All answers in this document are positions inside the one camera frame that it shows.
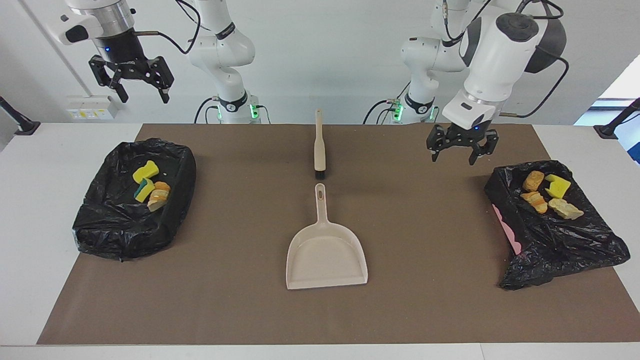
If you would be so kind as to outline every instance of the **dustpan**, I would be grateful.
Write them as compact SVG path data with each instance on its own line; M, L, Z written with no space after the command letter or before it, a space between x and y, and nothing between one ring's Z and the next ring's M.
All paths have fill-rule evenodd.
M356 235L329 221L326 192L316 185L318 221L296 234L287 253L287 289L366 284L364 251Z

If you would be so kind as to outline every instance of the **electrical socket panel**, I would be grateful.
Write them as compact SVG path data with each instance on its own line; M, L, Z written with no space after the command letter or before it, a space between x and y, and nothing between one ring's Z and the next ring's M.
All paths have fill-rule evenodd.
M113 120L118 108L108 96L67 97L67 112L74 120Z

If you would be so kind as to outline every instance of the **brown table surface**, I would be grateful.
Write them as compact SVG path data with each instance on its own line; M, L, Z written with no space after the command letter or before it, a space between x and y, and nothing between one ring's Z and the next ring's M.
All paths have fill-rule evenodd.
M431 162L428 124L325 126L329 219L359 237L369 283L288 291L289 242L316 220L313 126L144 125L139 140L193 150L189 215L153 256L81 254L38 343L640 341L612 268L498 288L509 245L483 186L548 154L531 126L495 128L495 154L470 167L468 148Z

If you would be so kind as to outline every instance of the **trash bag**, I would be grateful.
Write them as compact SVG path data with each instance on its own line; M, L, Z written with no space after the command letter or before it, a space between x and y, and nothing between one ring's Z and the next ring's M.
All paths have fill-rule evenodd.
M576 220L564 220L549 208L538 214L520 195L526 192L522 185L533 170L545 175L555 174L572 183L564 199L584 215ZM544 188L539 192L548 202L551 197ZM508 167L499 167L487 182L484 192L513 231L517 243L512 246L512 258L500 287L517 290L541 285L554 277L622 264L630 254L625 242L617 237L591 205L584 192L573 179L569 169L558 161L537 161Z
M134 199L132 175L152 160L151 180L171 186L164 207L150 212ZM121 143L111 151L84 196L73 225L80 252L120 261L150 255L169 245L191 204L196 163L191 150L161 139Z

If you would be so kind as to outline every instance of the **white table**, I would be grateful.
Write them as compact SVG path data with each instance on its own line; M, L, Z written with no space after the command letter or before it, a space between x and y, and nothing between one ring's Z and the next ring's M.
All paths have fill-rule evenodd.
M0 359L640 359L640 343L78 346L35 343L77 257L71 225L105 155L140 124L42 124L0 153ZM615 269L640 306L640 167L590 127L535 126L632 259Z

